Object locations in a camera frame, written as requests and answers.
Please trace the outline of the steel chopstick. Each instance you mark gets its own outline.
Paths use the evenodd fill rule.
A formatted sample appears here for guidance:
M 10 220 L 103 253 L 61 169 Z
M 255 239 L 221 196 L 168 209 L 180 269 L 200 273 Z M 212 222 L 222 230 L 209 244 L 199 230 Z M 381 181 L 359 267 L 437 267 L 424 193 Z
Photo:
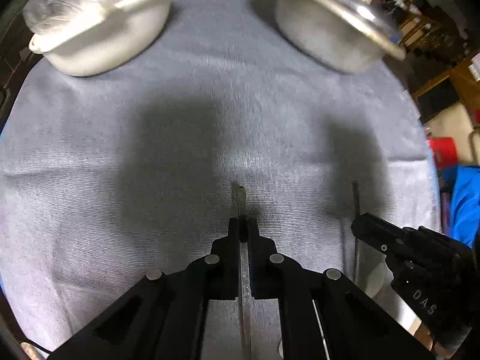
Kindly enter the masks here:
M 249 229 L 247 221 L 247 191 L 238 188 L 238 238 L 239 238 L 239 322 L 241 350 L 244 359 L 252 359 L 251 348 L 251 281 L 249 267 Z

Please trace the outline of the blue garment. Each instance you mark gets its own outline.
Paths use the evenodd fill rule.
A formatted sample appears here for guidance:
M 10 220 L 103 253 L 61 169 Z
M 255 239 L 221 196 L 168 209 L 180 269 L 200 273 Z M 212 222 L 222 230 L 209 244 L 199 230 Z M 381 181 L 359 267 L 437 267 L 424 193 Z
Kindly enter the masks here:
M 479 166 L 450 166 L 442 177 L 451 187 L 450 237 L 473 248 L 479 232 Z

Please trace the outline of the red plastic chair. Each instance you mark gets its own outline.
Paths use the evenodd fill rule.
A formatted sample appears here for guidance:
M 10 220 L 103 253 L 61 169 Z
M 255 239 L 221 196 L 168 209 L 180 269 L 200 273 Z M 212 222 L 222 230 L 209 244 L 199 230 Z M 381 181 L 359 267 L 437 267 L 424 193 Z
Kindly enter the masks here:
M 459 164 L 456 144 L 451 137 L 428 137 L 427 142 L 433 153 L 437 169 L 445 169 Z

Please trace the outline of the grey table cloth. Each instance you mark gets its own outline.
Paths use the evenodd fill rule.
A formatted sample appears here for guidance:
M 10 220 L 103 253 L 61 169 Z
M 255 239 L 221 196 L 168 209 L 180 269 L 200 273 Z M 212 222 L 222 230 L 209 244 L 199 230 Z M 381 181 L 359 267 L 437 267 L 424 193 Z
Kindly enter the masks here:
M 275 0 L 174 0 L 102 75 L 42 60 L 1 132 L 1 279 L 24 334 L 62 345 L 146 272 L 205 255 L 248 210 L 280 252 L 351 275 L 363 210 L 439 227 L 416 106 L 383 61 L 336 72 L 292 46 Z

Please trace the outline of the aluminium pot with lid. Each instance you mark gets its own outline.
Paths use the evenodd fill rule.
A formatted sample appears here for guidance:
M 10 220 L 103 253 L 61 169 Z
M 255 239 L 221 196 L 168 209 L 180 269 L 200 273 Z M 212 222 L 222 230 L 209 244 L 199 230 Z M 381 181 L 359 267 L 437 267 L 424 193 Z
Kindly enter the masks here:
M 275 20 L 294 46 L 339 72 L 406 57 L 398 26 L 372 0 L 277 0 Z

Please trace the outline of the white pot with plastic bag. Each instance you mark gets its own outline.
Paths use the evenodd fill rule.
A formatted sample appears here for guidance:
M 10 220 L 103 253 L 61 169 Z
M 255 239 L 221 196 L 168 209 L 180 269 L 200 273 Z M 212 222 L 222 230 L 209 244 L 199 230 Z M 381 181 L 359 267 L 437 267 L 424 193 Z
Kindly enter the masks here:
M 162 32 L 173 0 L 29 0 L 28 48 L 72 77 L 128 62 Z

